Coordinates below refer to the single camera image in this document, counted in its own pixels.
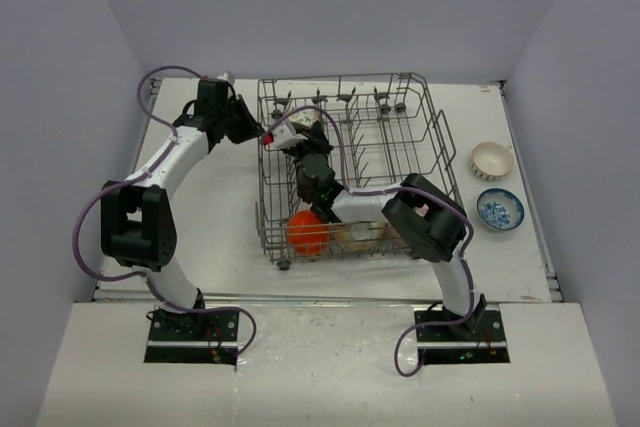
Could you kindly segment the beige white bowl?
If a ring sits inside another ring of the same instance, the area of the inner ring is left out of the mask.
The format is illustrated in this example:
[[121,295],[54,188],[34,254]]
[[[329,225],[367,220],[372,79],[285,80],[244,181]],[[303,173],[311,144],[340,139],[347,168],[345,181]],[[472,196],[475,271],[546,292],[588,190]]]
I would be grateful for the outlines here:
[[482,180],[496,181],[507,176],[515,166],[511,151],[496,142],[477,144],[471,152],[472,172]]

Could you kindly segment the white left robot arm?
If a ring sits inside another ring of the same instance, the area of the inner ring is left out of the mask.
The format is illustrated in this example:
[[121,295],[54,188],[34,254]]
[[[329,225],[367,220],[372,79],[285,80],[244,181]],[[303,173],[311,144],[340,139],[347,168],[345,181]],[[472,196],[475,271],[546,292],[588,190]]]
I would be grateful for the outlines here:
[[101,248],[144,280],[162,310],[175,313],[172,327],[177,333],[195,340],[206,332],[210,310],[175,257],[178,234],[171,198],[223,139],[241,144],[259,138],[264,129],[226,77],[199,80],[195,98],[184,105],[170,129],[158,151],[137,171],[104,185]]

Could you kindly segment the blue patterned bowl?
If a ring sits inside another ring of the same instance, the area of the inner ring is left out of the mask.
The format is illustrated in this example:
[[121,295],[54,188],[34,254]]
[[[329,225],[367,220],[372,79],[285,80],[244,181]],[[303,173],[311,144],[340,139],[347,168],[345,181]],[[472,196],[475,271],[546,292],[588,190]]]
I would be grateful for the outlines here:
[[509,232],[520,227],[525,219],[522,201],[503,188],[483,191],[476,201],[477,213],[483,224],[498,232]]

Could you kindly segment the floral white bowl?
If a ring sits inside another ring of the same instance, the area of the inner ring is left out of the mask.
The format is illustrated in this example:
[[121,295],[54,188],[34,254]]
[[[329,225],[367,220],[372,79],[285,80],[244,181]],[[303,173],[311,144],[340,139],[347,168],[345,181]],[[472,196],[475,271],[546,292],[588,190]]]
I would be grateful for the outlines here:
[[289,121],[300,125],[306,129],[310,129],[316,122],[320,120],[320,114],[311,108],[302,109],[296,113],[293,113],[289,117]]

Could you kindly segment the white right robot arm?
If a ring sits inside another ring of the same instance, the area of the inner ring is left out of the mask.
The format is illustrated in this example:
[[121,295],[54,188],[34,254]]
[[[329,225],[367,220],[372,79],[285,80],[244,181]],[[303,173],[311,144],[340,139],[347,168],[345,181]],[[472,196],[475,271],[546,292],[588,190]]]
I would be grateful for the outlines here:
[[420,174],[377,188],[353,188],[329,166],[333,146],[320,123],[311,128],[289,121],[273,129],[274,146],[294,158],[299,198],[323,223],[384,223],[412,254],[433,265],[445,318],[436,323],[467,340],[482,326],[484,295],[476,289],[465,250],[473,228],[464,209]]

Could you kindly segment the yellow rimmed white bowl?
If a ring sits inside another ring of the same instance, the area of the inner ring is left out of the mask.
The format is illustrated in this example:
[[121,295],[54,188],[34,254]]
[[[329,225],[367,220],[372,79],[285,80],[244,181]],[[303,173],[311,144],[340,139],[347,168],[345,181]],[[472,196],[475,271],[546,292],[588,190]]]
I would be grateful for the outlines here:
[[334,224],[332,236],[345,253],[363,253],[375,249],[385,233],[382,222],[352,222]]

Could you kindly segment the grey wire dish rack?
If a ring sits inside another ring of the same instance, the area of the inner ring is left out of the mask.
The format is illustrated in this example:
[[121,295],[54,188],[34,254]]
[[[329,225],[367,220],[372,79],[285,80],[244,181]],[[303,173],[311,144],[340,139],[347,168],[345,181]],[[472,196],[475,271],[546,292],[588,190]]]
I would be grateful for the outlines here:
[[[414,72],[267,78],[257,84],[263,125],[294,109],[315,109],[333,146],[329,165],[353,188],[377,188],[424,176],[456,203],[456,147],[425,77]],[[263,252],[280,269],[310,260],[295,253],[287,224],[307,209],[297,195],[292,158],[271,146],[258,151],[256,230]]]

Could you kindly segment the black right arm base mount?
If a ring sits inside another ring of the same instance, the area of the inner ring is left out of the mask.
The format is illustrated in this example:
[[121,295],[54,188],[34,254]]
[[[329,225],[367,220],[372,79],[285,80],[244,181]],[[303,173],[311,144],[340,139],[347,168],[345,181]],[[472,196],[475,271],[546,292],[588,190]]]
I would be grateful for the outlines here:
[[510,354],[501,311],[489,305],[471,331],[459,326],[421,327],[416,332],[418,358],[424,366],[503,364]]

